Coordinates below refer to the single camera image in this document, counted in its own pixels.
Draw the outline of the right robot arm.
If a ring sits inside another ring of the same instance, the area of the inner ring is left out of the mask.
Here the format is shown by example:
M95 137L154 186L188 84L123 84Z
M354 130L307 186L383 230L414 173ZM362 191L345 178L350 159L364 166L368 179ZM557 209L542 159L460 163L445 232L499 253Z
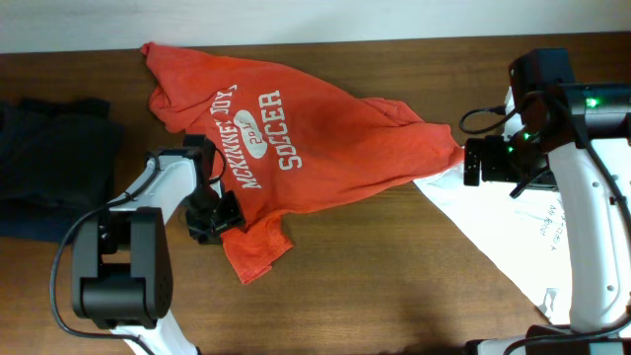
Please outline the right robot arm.
M522 126L468 130L464 184L512 182L560 193L572 267L570 321L525 335L467 342L465 354L627 354L630 351L630 87L576 81L564 48L509 66L513 103L493 107Z

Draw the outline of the red soccer t-shirt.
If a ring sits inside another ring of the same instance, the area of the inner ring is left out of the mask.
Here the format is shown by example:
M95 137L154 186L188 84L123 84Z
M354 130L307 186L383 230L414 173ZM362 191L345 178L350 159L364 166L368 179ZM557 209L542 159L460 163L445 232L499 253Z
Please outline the red soccer t-shirt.
M285 214L356 202L464 157L447 125L401 101L359 99L273 62L154 42L142 53L158 83L151 112L170 132L205 135L225 156L222 182L245 224L223 234L223 247L245 284L290 249Z

